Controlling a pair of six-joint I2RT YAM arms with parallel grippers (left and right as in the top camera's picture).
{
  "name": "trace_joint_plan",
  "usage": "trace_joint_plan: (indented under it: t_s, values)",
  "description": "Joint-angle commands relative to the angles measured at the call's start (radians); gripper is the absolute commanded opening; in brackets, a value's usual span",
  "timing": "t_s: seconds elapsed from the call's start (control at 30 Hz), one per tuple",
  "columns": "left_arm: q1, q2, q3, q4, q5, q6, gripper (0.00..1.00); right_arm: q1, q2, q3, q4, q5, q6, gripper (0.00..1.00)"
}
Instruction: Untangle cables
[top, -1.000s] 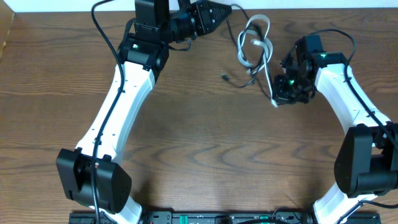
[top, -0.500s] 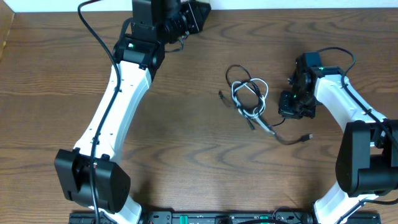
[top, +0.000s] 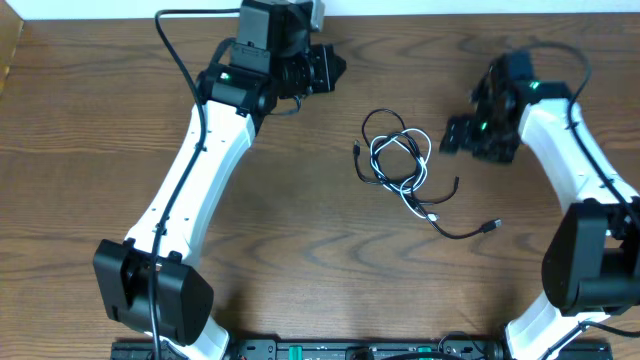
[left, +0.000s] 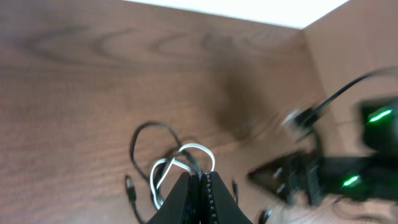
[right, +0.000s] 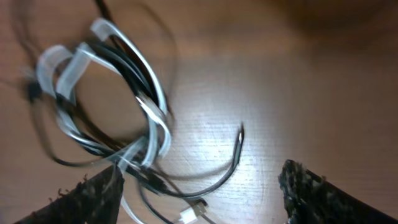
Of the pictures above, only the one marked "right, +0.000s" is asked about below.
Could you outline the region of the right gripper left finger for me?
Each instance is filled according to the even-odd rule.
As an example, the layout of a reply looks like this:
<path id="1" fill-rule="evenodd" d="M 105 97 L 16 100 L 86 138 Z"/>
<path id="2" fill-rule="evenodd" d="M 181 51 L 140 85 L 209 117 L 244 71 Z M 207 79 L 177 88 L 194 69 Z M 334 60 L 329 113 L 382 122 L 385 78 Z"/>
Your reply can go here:
<path id="1" fill-rule="evenodd" d="M 71 191 L 59 192 L 58 198 L 17 224 L 115 224 L 124 187 L 123 175 L 111 165 L 90 179 L 79 182 Z"/>

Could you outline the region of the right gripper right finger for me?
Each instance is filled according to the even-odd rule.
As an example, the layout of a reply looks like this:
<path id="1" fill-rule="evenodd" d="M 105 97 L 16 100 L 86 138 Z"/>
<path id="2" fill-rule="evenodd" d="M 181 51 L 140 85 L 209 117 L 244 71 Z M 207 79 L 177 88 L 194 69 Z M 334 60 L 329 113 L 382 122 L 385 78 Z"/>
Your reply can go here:
<path id="1" fill-rule="evenodd" d="M 396 218 L 352 197 L 299 162 L 286 160 L 278 181 L 287 223 L 397 224 Z"/>

